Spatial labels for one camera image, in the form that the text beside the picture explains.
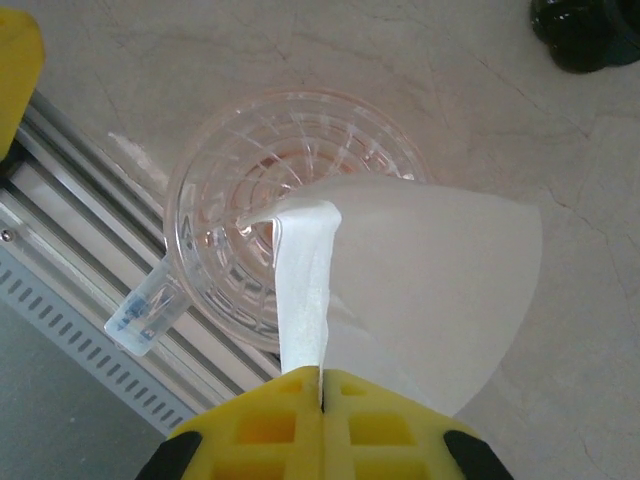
marble floor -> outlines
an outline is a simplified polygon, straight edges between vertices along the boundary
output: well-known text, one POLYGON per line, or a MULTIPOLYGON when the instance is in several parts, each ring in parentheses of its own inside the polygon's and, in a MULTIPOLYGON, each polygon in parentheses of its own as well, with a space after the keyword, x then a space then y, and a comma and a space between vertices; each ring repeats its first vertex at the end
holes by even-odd
POLYGON ((387 112, 438 183, 537 204, 535 299, 460 417, 519 480, 637 478, 640 64, 563 73, 526 0, 8 4, 43 30, 41 92, 157 198, 223 104, 304 85, 387 112))

